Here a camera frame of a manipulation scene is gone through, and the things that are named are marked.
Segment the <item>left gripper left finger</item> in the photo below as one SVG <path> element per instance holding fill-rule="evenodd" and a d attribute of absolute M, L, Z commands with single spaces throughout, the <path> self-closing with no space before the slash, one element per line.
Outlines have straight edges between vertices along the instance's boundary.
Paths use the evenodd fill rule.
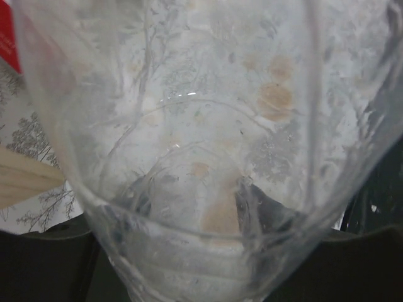
<path fill-rule="evenodd" d="M 47 231 L 1 232 L 1 301 L 85 301 L 100 246 L 83 216 Z"/>

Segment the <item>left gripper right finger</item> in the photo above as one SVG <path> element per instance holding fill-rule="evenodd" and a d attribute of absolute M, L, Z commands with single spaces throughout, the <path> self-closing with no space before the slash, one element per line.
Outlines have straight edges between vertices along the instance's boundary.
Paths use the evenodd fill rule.
<path fill-rule="evenodd" d="M 265 301 L 402 301 L 402 193 L 360 190 L 331 233 Z"/>

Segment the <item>clear plastic bottle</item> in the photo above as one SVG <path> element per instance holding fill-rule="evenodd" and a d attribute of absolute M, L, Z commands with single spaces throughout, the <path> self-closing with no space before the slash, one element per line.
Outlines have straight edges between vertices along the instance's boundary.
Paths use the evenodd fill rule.
<path fill-rule="evenodd" d="M 43 130 L 132 301 L 262 301 L 402 133 L 401 1 L 14 1 Z"/>

